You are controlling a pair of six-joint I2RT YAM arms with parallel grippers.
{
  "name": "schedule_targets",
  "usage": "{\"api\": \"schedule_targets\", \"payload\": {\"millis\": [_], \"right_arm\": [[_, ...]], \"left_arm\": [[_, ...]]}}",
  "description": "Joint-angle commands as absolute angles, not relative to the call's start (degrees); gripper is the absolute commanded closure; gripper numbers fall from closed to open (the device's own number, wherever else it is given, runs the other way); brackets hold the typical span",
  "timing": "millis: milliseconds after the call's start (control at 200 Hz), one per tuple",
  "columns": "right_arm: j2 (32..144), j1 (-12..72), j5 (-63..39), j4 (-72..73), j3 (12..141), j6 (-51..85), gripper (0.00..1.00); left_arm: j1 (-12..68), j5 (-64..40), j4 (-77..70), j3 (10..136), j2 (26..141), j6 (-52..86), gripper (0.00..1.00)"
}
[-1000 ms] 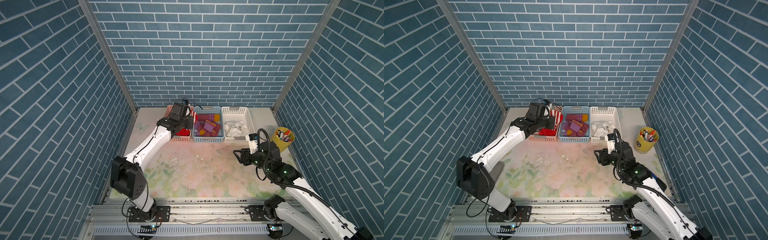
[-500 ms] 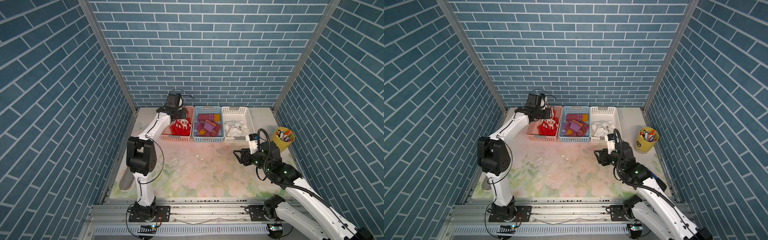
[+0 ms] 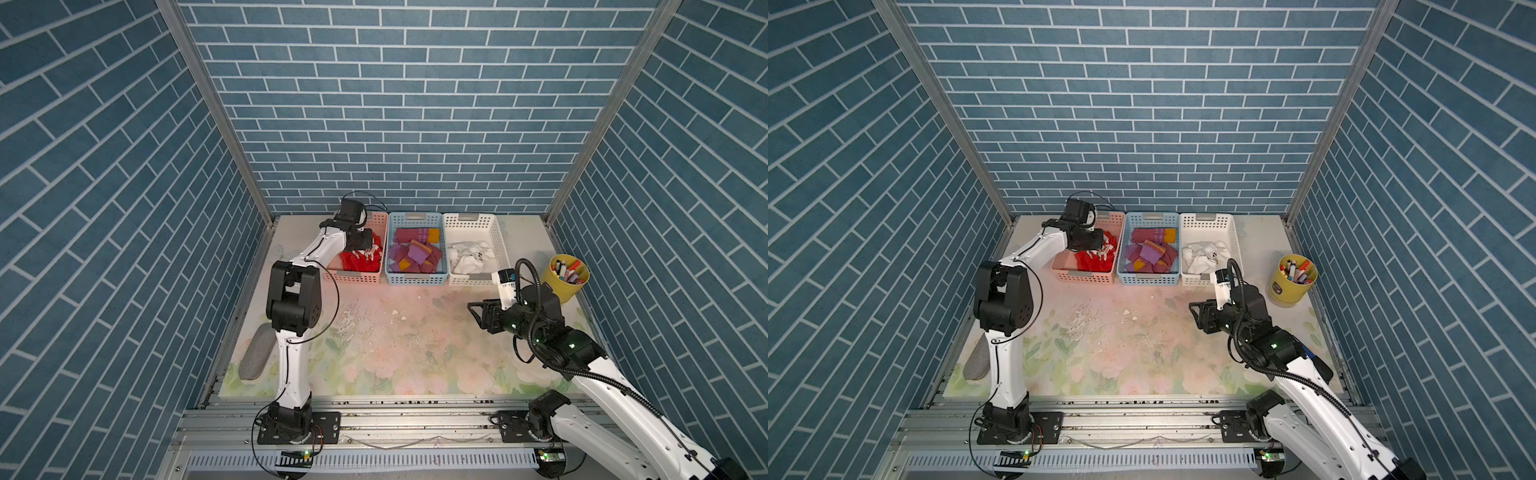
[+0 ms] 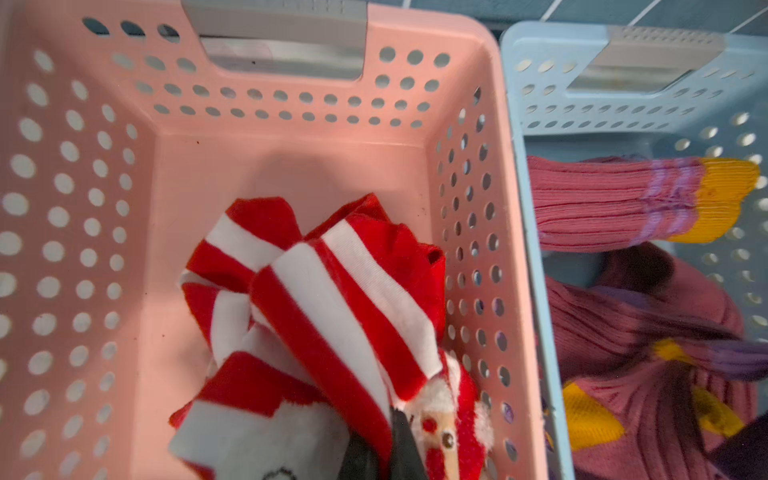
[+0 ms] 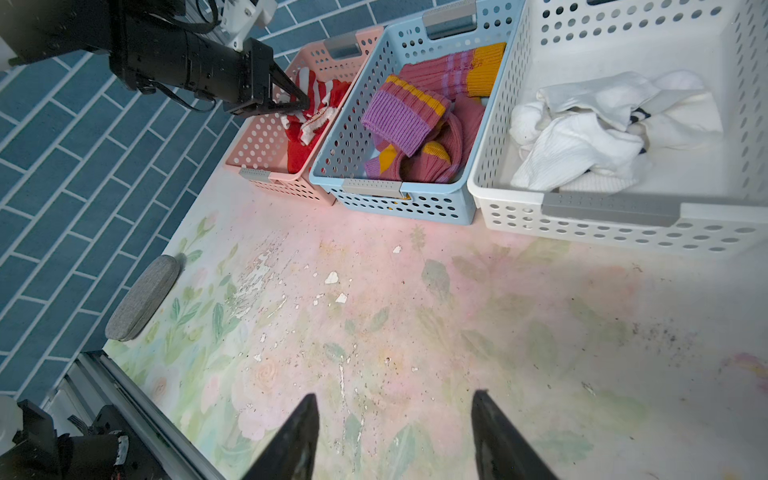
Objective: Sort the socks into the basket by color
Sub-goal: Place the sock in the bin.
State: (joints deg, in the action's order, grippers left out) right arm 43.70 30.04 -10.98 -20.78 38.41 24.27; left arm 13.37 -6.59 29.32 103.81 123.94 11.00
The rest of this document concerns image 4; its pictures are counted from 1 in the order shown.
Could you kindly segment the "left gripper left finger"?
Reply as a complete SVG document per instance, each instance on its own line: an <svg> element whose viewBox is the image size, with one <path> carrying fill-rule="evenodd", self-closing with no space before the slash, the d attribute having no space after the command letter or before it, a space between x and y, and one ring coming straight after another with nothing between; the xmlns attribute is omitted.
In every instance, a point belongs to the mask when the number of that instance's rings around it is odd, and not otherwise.
<svg viewBox="0 0 768 480"><path fill-rule="evenodd" d="M357 433L351 433L338 480L377 480L379 459L367 441Z"/></svg>

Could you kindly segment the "purple striped sock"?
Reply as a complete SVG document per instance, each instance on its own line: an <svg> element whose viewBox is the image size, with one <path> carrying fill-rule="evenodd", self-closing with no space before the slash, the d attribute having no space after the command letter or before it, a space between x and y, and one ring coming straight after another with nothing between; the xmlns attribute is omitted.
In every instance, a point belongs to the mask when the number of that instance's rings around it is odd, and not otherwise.
<svg viewBox="0 0 768 480"><path fill-rule="evenodd" d="M766 477L767 346L719 285L645 243L546 287L577 478Z"/></svg>
<svg viewBox="0 0 768 480"><path fill-rule="evenodd" d="M704 244L735 225L760 171L740 159L527 159L542 249L602 253L650 241Z"/></svg>

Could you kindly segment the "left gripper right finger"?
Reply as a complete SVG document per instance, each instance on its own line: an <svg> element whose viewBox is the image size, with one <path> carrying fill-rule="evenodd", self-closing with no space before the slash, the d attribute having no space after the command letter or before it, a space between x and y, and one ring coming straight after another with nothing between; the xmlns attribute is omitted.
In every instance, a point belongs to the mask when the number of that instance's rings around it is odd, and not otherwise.
<svg viewBox="0 0 768 480"><path fill-rule="evenodd" d="M392 453L389 462L390 480L427 480L415 439L406 414L392 410Z"/></svg>

